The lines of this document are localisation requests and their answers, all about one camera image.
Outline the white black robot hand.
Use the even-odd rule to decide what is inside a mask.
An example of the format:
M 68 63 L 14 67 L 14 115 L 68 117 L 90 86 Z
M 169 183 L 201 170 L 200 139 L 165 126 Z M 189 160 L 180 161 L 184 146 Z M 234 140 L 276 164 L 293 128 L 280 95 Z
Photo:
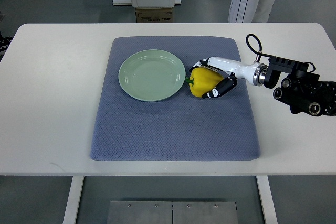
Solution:
M 200 60 L 190 69 L 190 72 L 198 67 L 215 71 L 224 77 L 215 88 L 203 94 L 201 98 L 219 98 L 223 96 L 237 85 L 238 79 L 245 79 L 254 86 L 261 86 L 264 84 L 267 72 L 267 66 L 263 63 L 255 61 L 251 65 L 246 65 L 239 61 L 220 57 Z

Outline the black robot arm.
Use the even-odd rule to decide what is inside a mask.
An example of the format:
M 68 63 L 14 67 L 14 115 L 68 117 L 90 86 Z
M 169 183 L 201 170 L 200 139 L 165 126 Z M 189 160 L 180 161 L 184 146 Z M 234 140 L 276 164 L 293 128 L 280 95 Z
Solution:
M 269 61 L 269 65 L 262 65 L 254 74 L 255 84 L 274 89 L 273 98 L 290 106 L 293 114 L 335 116 L 335 82 L 320 81 L 313 63 L 265 54 L 254 34 L 246 36 L 246 44 L 256 54 L 257 63 L 262 56 Z

